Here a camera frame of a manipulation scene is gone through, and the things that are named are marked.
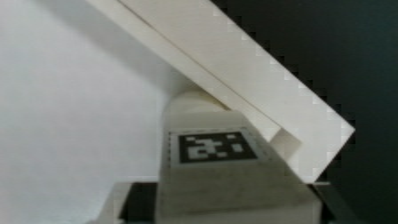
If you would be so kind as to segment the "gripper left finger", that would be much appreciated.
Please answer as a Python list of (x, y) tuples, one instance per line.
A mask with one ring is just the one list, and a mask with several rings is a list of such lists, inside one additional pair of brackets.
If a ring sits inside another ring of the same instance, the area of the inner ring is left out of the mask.
[(154, 224), (156, 182), (118, 182), (108, 194), (95, 224)]

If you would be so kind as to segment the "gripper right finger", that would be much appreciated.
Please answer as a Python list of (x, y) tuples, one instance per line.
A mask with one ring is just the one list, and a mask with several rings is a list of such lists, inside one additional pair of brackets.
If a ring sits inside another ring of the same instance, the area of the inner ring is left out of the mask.
[(328, 183), (308, 185), (312, 192), (321, 200), (321, 224), (355, 224), (355, 214)]

